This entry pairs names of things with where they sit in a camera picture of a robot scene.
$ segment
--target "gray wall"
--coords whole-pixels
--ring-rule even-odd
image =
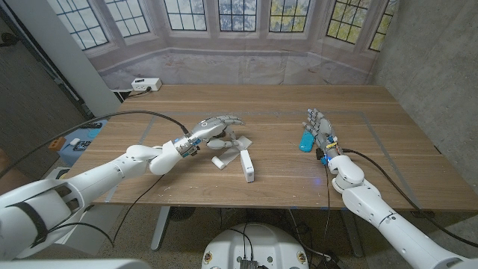
[[[477,44],[478,1],[401,0],[371,80],[387,87],[476,193]]]

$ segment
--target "black strap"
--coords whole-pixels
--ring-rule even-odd
[[[41,216],[38,214],[38,212],[33,208],[31,205],[27,204],[26,202],[18,202],[13,205],[9,205],[7,207],[15,206],[17,208],[22,209],[22,211],[27,214],[35,227],[37,228],[37,237],[35,238],[35,241],[31,245],[31,247],[35,247],[40,243],[43,243],[46,240],[46,237],[48,236],[48,229],[46,228],[46,224],[41,218]]]

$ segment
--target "table leg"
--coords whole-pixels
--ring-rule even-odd
[[[164,235],[166,234],[166,228],[168,219],[170,217],[170,206],[161,206],[159,211],[158,222],[156,223],[155,234],[152,236],[151,249],[158,251],[163,242]]]
[[[347,235],[349,236],[350,246],[353,255],[357,258],[364,256],[364,250],[361,247],[359,231],[357,230],[355,215],[348,210],[341,210],[342,221],[345,224]]]

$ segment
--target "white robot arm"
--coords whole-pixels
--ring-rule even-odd
[[[219,116],[203,120],[190,134],[163,146],[130,146],[113,161],[71,179],[45,179],[24,185],[0,196],[0,261],[25,258],[68,233],[74,226],[55,227],[80,220],[85,208],[123,180],[141,176],[149,169],[164,175],[198,144],[220,149],[235,144],[230,125],[244,125],[241,119]],[[232,141],[222,141],[229,133]]]
[[[380,196],[380,192],[365,177],[363,170],[354,164],[338,146],[338,139],[330,122],[317,109],[308,110],[309,123],[305,128],[315,137],[323,150],[323,163],[337,176],[332,180],[334,189],[342,194],[345,206],[354,214],[375,226],[400,255],[413,267],[439,269],[478,265],[456,255],[432,241],[422,231],[395,212]]]

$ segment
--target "electrical outlet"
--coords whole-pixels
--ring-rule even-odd
[[[158,91],[162,83],[159,78],[136,78],[131,83],[134,91],[145,91],[151,87],[151,91]]]

